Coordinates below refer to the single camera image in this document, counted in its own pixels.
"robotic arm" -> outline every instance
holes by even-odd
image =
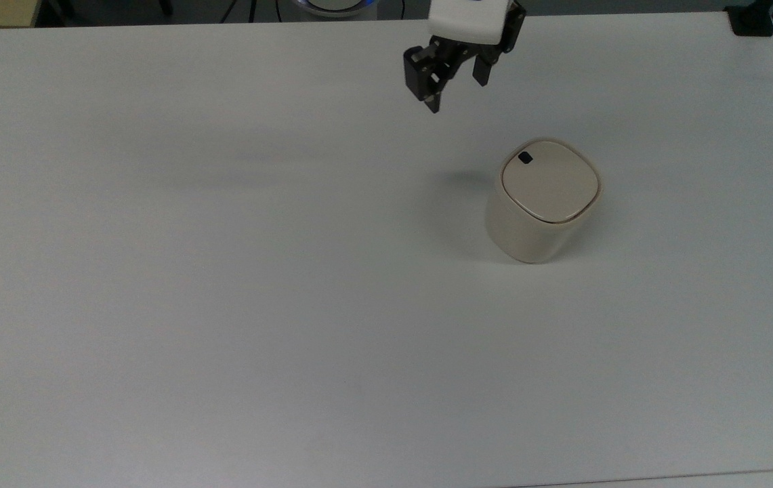
[[[404,52],[404,80],[433,113],[447,81],[470,58],[476,58],[474,78],[481,86],[500,55],[513,50],[526,10],[516,0],[432,0],[427,47]]]

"black cable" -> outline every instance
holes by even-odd
[[[221,18],[221,24],[223,24],[223,22],[226,21],[226,18],[228,18],[229,13],[232,11],[232,7],[235,6],[235,3],[236,3],[236,0],[232,0],[232,3],[229,4],[229,8],[226,9],[226,12],[224,12],[224,16],[222,16],[222,18]]]

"floor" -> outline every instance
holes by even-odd
[[[45,0],[57,5],[59,0]],[[252,2],[254,22],[299,20],[293,0],[172,0],[172,16],[164,16],[158,0],[69,0],[76,15],[64,19],[67,26],[217,24],[248,22]],[[397,19],[404,4],[404,18],[426,18],[430,0],[380,0],[377,16]],[[749,0],[528,0],[522,4],[531,15],[574,15],[643,12],[720,12],[728,4]]]

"black object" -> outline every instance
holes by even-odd
[[[65,18],[74,18],[76,16],[76,9],[73,8],[73,3],[71,3],[70,0],[56,0],[56,1],[58,2],[58,7],[61,9],[61,13],[65,16]],[[163,15],[171,16],[173,13],[171,0],[157,0],[157,1],[158,3],[160,3],[161,10],[163,11]],[[43,0],[40,7],[42,8],[43,4],[46,4],[46,3],[48,3],[47,0]]]
[[[236,0],[232,0],[232,2],[229,3],[229,7],[226,7],[226,12],[224,12],[224,15],[221,17],[221,24],[223,24],[223,22],[226,22],[226,18],[228,18],[229,13],[232,12],[232,7],[235,7],[235,2]],[[253,2],[251,2],[251,11],[248,12],[248,16],[247,16],[248,24],[250,24],[250,22],[253,22],[253,14],[254,12],[256,12],[256,10],[257,10],[257,0],[253,0]]]
[[[70,0],[58,0],[58,7],[65,18],[76,16],[76,10],[73,9],[73,4],[70,3]]]
[[[432,113],[440,110],[440,97],[447,81],[470,58],[476,57],[474,79],[481,86],[488,84],[488,75],[501,54],[516,46],[522,22],[528,12],[514,1],[504,21],[501,41],[495,45],[460,43],[444,37],[432,36],[427,47],[411,47],[404,52],[404,82],[420,102],[425,102]]]
[[[51,3],[42,0],[37,10],[37,19],[34,21],[34,27],[64,27],[64,19],[61,18],[61,15]]]
[[[773,22],[768,10],[772,6],[773,0],[757,0],[746,7],[726,7],[724,12],[730,16],[730,26],[736,36],[771,37]]]
[[[157,0],[161,4],[161,10],[163,10],[163,15],[171,16],[173,9],[172,9],[172,2],[170,0]]]

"white table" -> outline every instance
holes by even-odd
[[[773,472],[638,479],[561,486],[563,488],[773,488]]]
[[[495,487],[773,469],[773,38],[529,18],[0,31],[0,486]],[[599,212],[510,262],[534,136]]]

